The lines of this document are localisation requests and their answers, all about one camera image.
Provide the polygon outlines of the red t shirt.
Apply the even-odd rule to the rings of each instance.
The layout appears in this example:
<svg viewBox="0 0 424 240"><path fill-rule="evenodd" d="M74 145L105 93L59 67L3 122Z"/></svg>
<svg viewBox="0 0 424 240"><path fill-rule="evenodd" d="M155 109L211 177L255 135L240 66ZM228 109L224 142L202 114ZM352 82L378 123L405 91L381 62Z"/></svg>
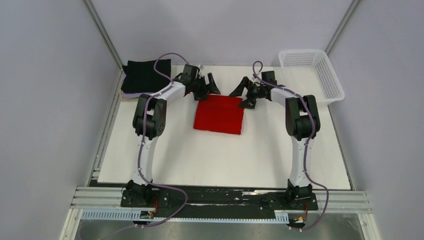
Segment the red t shirt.
<svg viewBox="0 0 424 240"><path fill-rule="evenodd" d="M193 128L215 133L240 135L244 119L244 109L240 97L209 95L197 104Z"/></svg>

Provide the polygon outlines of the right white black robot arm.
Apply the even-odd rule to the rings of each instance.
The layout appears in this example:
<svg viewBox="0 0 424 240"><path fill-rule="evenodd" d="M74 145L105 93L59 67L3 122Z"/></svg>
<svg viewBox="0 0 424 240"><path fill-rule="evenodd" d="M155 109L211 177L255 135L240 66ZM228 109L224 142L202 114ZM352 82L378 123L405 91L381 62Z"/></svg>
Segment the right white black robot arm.
<svg viewBox="0 0 424 240"><path fill-rule="evenodd" d="M274 71L262 72L257 81L243 77L229 96L240 97L244 91L247 93L239 104L241 108L254 109L258 99L267 99L285 108L285 129L292 141L292 165L282 202L292 209L305 207L313 199L308 167L313 142L321 127L315 96L301 96L278 84Z"/></svg>

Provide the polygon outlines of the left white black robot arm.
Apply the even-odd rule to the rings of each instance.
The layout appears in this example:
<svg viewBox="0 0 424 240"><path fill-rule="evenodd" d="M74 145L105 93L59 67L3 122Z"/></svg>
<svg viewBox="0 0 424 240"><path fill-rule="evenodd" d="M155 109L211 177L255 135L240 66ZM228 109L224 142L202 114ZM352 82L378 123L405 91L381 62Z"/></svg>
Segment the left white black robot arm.
<svg viewBox="0 0 424 240"><path fill-rule="evenodd" d="M139 96L132 120L138 154L131 179L122 193L122 207L146 207L153 201L153 160L159 137L165 131L168 105L188 94L201 101L220 93L211 72L203 75L201 67L186 64L166 87Z"/></svg>

